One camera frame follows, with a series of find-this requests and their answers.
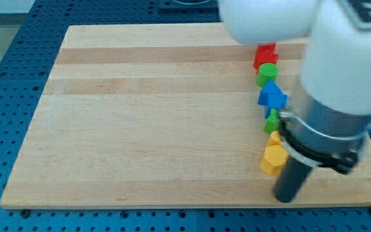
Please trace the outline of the silver flange with black clamp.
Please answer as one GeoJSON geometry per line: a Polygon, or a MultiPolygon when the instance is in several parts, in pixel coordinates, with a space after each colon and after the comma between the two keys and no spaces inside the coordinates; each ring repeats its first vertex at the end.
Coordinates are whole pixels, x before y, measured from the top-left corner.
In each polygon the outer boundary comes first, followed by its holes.
{"type": "Polygon", "coordinates": [[[291,157],[304,165],[347,175],[364,157],[371,115],[353,115],[325,106],[300,80],[279,112],[278,131],[291,157]]]}

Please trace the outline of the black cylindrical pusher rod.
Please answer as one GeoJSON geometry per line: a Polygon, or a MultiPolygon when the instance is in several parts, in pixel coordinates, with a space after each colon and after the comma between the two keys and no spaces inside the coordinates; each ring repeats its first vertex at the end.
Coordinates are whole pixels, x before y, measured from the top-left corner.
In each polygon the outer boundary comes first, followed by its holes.
{"type": "Polygon", "coordinates": [[[290,156],[272,189],[274,197],[283,203],[293,201],[312,170],[290,156]]]}

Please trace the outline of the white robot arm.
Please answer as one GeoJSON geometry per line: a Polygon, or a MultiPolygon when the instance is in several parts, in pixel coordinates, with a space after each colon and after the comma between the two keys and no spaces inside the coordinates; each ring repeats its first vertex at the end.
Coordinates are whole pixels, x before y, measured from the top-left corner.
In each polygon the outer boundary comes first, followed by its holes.
{"type": "Polygon", "coordinates": [[[298,82],[279,111],[289,157],[274,196],[292,201],[316,167],[350,173],[371,130],[371,1],[221,0],[218,9],[241,44],[309,40],[298,82]]]}

